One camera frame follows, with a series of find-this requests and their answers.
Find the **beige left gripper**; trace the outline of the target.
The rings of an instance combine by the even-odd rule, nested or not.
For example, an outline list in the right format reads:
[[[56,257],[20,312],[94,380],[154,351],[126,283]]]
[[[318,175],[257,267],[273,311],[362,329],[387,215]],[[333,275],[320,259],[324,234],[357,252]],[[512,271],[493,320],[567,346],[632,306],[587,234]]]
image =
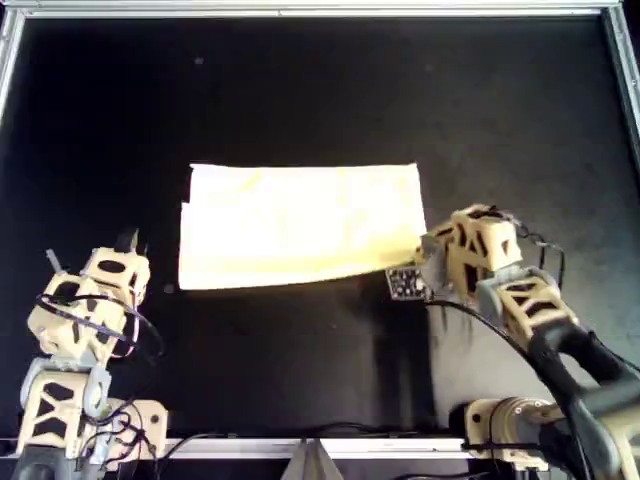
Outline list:
[[[151,277],[149,242],[144,242],[138,255],[139,229],[128,227],[116,239],[113,248],[95,248],[81,274],[109,290],[128,306],[139,306],[144,300]]]

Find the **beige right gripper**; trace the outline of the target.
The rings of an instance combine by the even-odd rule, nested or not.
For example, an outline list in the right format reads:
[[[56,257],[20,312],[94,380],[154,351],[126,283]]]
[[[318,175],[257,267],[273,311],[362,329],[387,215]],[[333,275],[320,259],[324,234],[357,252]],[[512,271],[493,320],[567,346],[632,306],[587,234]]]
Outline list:
[[[463,302],[476,300],[476,284],[482,265],[482,256],[473,239],[474,229],[466,214],[454,213],[438,238],[422,235],[414,251],[414,262],[423,264],[445,248],[447,275]]]

